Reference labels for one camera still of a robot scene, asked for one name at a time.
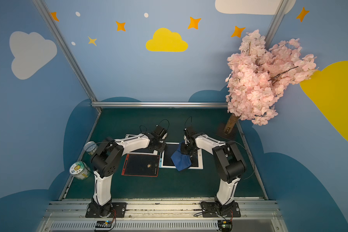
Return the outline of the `white blue drawing tablet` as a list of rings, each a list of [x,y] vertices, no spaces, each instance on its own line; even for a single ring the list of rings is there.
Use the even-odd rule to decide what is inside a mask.
[[[174,142],[166,142],[166,147],[164,149],[164,152],[162,152],[160,156],[159,161],[159,167],[160,168],[170,168],[175,169],[175,165],[171,160],[171,156],[173,153],[180,147],[180,143],[174,143]],[[197,155],[192,156],[190,158],[191,160],[191,167],[189,169],[195,169],[195,170],[203,170],[203,156],[202,151],[199,149],[197,150]]]

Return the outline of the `blue wiping cloth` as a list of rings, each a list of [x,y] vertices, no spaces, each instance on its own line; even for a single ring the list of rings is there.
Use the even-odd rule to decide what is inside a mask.
[[[171,160],[179,172],[188,169],[192,165],[190,156],[181,153],[182,145],[184,145],[184,142],[181,142],[176,151],[171,155]]]

